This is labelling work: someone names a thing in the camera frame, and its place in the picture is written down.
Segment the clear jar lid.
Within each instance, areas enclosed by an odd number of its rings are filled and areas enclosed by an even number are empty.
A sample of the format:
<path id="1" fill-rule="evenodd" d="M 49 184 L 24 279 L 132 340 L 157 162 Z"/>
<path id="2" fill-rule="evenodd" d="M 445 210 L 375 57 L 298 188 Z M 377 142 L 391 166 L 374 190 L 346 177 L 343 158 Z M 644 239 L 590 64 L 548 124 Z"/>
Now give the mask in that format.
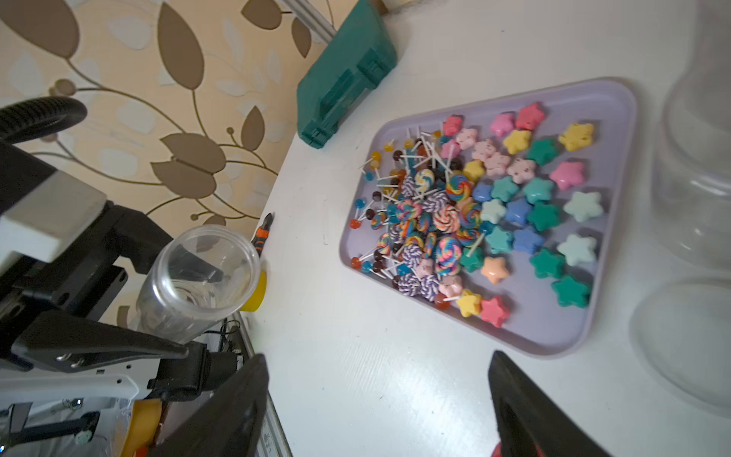
<path id="1" fill-rule="evenodd" d="M 730 417 L 730 282 L 668 283 L 639 302 L 629 341 L 648 374 L 676 398 Z"/>

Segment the clear jar of candies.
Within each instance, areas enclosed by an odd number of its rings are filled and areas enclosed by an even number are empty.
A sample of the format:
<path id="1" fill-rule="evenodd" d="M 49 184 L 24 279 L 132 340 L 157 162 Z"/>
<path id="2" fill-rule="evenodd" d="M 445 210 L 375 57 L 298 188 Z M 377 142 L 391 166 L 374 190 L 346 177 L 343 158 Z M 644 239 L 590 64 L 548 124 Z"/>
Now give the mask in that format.
<path id="1" fill-rule="evenodd" d="M 261 260 L 251 241 L 224 226 L 192 228 L 173 239 L 223 272 L 223 280 L 171 280 L 153 264 L 136 302 L 131 327 L 184 345 L 238 312 L 255 290 Z"/>

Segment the red lidded clear jar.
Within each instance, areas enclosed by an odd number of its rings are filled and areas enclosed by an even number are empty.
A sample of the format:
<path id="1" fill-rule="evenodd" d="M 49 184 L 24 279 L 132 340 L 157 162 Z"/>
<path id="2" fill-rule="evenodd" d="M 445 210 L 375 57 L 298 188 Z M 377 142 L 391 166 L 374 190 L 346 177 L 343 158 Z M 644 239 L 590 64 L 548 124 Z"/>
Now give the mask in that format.
<path id="1" fill-rule="evenodd" d="M 662 108 L 652 227 L 675 255 L 730 268 L 730 4 L 696 4 L 693 49 Z"/>

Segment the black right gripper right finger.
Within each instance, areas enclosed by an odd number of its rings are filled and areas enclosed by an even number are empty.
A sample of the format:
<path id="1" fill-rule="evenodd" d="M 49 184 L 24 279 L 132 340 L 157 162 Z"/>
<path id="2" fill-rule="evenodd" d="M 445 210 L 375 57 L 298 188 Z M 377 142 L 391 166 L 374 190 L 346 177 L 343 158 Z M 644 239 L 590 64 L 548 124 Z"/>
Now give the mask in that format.
<path id="1" fill-rule="evenodd" d="M 504 352 L 487 379 L 503 456 L 607 456 Z"/>

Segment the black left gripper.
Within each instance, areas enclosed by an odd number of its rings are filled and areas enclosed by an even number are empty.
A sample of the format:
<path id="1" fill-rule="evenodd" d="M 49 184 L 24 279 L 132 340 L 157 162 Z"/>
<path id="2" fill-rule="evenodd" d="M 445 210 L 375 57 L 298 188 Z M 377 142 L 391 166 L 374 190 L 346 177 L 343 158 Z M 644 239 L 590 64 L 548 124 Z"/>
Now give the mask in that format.
<path id="1" fill-rule="evenodd" d="M 183 359 L 188 348 L 100 319 L 128 281 L 116 266 L 131 260 L 149 274 L 159 260 L 171 280 L 219 283 L 223 272 L 194 254 L 150 217 L 107 205 L 55 261 L 28 256 L 1 279 L 1 363 L 75 373 L 138 359 Z"/>

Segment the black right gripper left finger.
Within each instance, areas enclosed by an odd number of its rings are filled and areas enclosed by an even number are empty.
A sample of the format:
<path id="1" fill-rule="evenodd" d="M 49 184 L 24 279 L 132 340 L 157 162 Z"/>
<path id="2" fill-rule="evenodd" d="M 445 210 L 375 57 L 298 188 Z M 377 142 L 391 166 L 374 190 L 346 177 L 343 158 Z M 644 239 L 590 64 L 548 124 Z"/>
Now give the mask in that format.
<path id="1" fill-rule="evenodd" d="M 267 409 L 268 366 L 255 354 L 151 456 L 253 456 Z"/>

